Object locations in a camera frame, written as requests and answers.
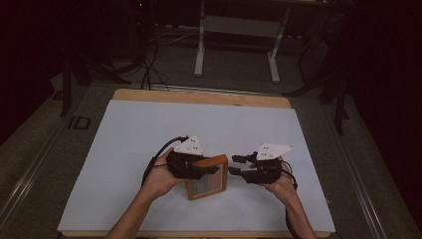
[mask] finger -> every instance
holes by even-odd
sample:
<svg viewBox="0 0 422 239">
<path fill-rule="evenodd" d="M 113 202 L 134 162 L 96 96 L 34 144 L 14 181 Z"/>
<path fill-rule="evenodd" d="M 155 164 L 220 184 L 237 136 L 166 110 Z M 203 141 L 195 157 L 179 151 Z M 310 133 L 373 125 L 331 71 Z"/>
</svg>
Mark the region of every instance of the finger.
<svg viewBox="0 0 422 239">
<path fill-rule="evenodd" d="M 164 154 L 162 154 L 156 161 L 154 165 L 159 165 L 159 164 L 164 164 L 166 163 L 166 159 L 168 154 L 173 150 L 173 148 L 169 148 L 167 152 L 165 152 Z"/>
<path fill-rule="evenodd" d="M 167 152 L 165 152 L 164 154 L 162 154 L 160 157 L 167 157 L 167 156 L 168 156 L 168 154 L 169 154 L 172 150 L 173 150 L 173 147 L 169 148 L 169 149 L 167 150 Z"/>
</svg>

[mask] person's left hand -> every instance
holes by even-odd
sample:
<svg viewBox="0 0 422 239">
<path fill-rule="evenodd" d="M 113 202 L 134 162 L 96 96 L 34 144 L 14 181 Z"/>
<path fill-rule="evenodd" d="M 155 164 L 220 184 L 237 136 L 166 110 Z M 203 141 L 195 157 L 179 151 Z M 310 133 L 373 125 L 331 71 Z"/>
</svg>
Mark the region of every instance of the person's left hand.
<svg viewBox="0 0 422 239">
<path fill-rule="evenodd" d="M 160 156 L 155 161 L 154 165 L 166 164 L 167 161 L 165 158 L 172 150 L 173 148 L 170 148 L 165 154 Z M 145 191 L 145 193 L 150 194 L 150 196 L 155 199 L 169 192 L 174 185 L 185 181 L 187 181 L 187 179 L 174 177 L 167 169 L 166 165 L 155 166 L 151 168 L 149 175 L 146 177 L 145 182 L 140 189 Z"/>
</svg>

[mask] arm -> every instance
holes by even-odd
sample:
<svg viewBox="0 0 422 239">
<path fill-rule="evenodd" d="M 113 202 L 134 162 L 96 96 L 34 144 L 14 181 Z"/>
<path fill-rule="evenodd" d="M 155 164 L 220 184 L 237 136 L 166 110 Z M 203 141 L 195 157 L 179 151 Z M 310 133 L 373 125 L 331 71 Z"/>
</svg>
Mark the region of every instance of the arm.
<svg viewBox="0 0 422 239">
<path fill-rule="evenodd" d="M 285 163 L 281 162 L 281 164 L 284 170 L 289 170 Z M 292 179 L 288 175 L 282 173 L 282 176 L 277 181 L 271 184 L 264 184 L 263 186 L 273 192 L 286 206 L 289 221 L 301 238 L 317 238 L 293 186 Z"/>
<path fill-rule="evenodd" d="M 164 155 L 159 157 L 155 165 L 165 164 L 165 158 L 172 149 L 170 148 Z M 177 183 L 184 181 L 186 180 L 175 178 L 166 166 L 153 167 L 133 201 L 105 238 L 135 238 L 152 202 L 170 191 Z"/>
</svg>

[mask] wooden table edge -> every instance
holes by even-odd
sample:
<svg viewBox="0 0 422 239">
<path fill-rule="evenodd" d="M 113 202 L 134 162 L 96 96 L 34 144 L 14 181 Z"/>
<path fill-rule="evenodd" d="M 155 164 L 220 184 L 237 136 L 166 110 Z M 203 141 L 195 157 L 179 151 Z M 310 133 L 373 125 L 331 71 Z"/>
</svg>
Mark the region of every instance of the wooden table edge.
<svg viewBox="0 0 422 239">
<path fill-rule="evenodd" d="M 116 90 L 112 100 L 282 109 L 291 108 L 289 100 L 282 97 L 246 96 L 220 93 L 145 91 L 132 89 Z"/>
<path fill-rule="evenodd" d="M 66 237 L 104 237 L 107 231 L 61 231 Z M 316 232 L 316 237 L 328 237 L 330 232 Z M 275 238 L 275 237 L 292 237 L 288 231 L 280 232 L 216 232 L 216 231 L 203 231 L 203 232 L 184 232 L 184 231 L 168 231 L 168 232 L 155 232 L 144 231 L 137 232 L 136 237 L 164 237 L 164 238 Z"/>
</svg>

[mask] wrist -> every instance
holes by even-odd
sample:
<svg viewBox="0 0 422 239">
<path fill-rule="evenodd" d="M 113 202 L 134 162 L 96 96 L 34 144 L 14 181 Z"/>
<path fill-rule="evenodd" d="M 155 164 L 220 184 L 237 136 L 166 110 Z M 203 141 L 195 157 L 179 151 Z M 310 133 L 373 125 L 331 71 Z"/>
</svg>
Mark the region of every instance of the wrist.
<svg viewBox="0 0 422 239">
<path fill-rule="evenodd" d="M 282 192 L 275 192 L 276 197 L 286 206 L 295 204 L 300 201 L 298 194 L 295 190 L 286 190 Z"/>
<path fill-rule="evenodd" d="M 300 208 L 302 208 L 301 200 L 298 197 L 298 194 L 295 193 L 289 198 L 286 198 L 284 201 L 282 201 L 283 204 L 286 206 L 286 209 L 291 212 L 296 212 Z"/>
<path fill-rule="evenodd" d="M 145 201 L 148 203 L 152 203 L 155 199 L 157 199 L 159 195 L 154 193 L 154 190 L 152 188 L 148 188 L 145 186 L 142 186 L 140 190 L 136 194 L 136 199 Z"/>
</svg>

